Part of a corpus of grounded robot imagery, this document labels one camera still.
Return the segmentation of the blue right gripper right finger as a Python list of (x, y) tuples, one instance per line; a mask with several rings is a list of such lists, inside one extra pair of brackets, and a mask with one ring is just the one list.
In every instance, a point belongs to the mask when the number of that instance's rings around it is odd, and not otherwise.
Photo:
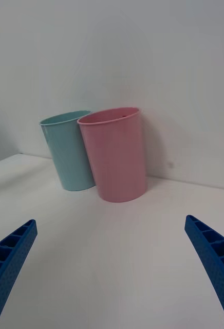
[(224, 237), (192, 215), (186, 217), (184, 230), (224, 310)]

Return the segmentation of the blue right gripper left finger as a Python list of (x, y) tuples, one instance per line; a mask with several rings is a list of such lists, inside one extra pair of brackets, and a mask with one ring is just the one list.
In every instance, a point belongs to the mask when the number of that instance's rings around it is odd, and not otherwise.
[(37, 234), (31, 219), (0, 241), (0, 316)]

